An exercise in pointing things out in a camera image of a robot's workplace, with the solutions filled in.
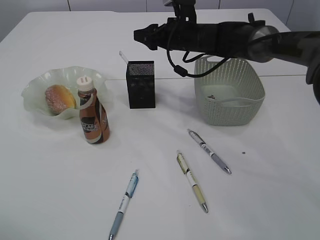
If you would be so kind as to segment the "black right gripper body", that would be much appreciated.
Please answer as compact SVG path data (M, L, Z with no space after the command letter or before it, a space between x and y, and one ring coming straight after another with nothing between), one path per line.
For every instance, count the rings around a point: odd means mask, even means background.
M252 33L253 26L248 22L194 23L169 18L165 24L135 30L133 39L152 51L162 48L224 58L243 50Z

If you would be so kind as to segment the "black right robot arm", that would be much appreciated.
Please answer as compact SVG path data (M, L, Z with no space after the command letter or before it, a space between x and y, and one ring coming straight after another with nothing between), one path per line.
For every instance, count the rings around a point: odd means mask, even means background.
M169 18L167 23L151 24L133 32L133 39L150 50L166 50L174 72L181 77L202 78L231 58L257 63L279 59L307 67L306 83L313 86L316 100L320 99L320 33L318 31L279 32L266 25L264 20L250 17L244 21L195 23ZM172 61L171 51L196 52L199 55L217 56L222 60L209 70L190 74Z

